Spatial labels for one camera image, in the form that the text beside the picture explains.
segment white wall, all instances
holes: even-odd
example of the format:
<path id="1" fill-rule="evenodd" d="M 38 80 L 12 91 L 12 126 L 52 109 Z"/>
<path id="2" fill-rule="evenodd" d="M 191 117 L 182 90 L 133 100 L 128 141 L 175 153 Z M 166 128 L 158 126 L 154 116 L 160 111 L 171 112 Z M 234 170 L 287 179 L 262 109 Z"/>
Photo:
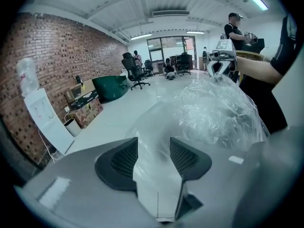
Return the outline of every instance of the white wall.
<path id="1" fill-rule="evenodd" d="M 135 50 L 138 52 L 139 55 L 142 56 L 142 63 L 144 63 L 145 60 L 150 60 L 150 54 L 146 39 L 138 39 L 131 41 L 128 45 L 128 52 L 133 55 Z"/>
<path id="2" fill-rule="evenodd" d="M 243 19 L 239 29 L 242 33 L 248 31 L 256 34 L 258 38 L 263 38 L 265 48 L 261 51 L 261 55 L 271 59 L 275 55 L 280 43 L 283 18 L 284 15 L 273 15 L 247 20 Z M 220 28 L 209 33 L 209 51 L 212 51 L 216 47 L 222 33 L 224 33 L 224 27 L 223 29 Z"/>
<path id="3" fill-rule="evenodd" d="M 190 34 L 161 34 L 161 35 L 155 35 L 143 39 L 138 39 L 131 41 L 128 45 L 128 51 L 133 55 L 134 50 L 137 50 L 138 54 L 142 56 L 143 62 L 147 59 L 150 59 L 149 50 L 148 50 L 148 44 L 147 39 L 153 39 L 157 37 L 169 37 L 169 36 L 194 36 L 195 37 L 195 44 L 196 44 L 196 55 L 197 55 L 197 64 L 199 64 L 199 57 L 201 57 L 201 54 L 203 52 L 204 47 L 208 45 L 208 33 L 204 35 L 190 35 Z"/>
<path id="4" fill-rule="evenodd" d="M 304 125 L 304 47 L 272 93 L 278 101 L 288 126 Z"/>

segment hand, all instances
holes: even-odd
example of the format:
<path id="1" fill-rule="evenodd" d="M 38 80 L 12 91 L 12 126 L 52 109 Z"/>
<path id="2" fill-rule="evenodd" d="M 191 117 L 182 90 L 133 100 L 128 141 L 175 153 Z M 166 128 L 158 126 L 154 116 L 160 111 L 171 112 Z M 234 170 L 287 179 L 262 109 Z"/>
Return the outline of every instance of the hand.
<path id="1" fill-rule="evenodd" d="M 230 72 L 237 71 L 237 62 L 236 61 L 231 62 L 231 64 L 229 65 L 229 70 L 230 70 Z"/>

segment black cap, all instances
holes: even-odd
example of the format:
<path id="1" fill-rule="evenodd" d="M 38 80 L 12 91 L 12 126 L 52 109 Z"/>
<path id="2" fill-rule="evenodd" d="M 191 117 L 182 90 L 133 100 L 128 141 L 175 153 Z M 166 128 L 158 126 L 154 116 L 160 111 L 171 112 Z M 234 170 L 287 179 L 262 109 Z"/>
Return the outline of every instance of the black cap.
<path id="1" fill-rule="evenodd" d="M 228 19 L 230 19 L 231 17 L 238 17 L 239 19 L 243 18 L 243 16 L 239 15 L 238 13 L 229 13 Z"/>

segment white ceiling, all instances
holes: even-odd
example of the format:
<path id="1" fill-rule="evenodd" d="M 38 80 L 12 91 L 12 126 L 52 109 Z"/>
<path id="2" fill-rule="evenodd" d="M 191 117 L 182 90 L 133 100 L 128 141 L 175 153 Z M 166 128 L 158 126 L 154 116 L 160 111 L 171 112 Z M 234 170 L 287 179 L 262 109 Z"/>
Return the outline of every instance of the white ceiling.
<path id="1" fill-rule="evenodd" d="M 269 8 L 267 11 L 251 0 L 28 0 L 28 3 L 76 14 L 129 41 L 131 37 L 153 32 L 211 31 L 222 27 L 231 12 L 241 14 L 244 19 L 283 12 L 277 0 L 263 1 Z M 153 18 L 152 12 L 159 10 L 186 10 L 190 15 Z"/>

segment trash can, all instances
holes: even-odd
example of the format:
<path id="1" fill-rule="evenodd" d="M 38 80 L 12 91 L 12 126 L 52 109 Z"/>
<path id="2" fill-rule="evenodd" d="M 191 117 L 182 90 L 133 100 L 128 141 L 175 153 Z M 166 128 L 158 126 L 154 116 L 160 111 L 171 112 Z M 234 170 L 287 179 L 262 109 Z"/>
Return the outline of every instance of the trash can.
<path id="1" fill-rule="evenodd" d="M 76 137 L 81 132 L 81 128 L 74 118 L 69 119 L 64 125 L 70 134 L 72 134 L 74 137 Z"/>

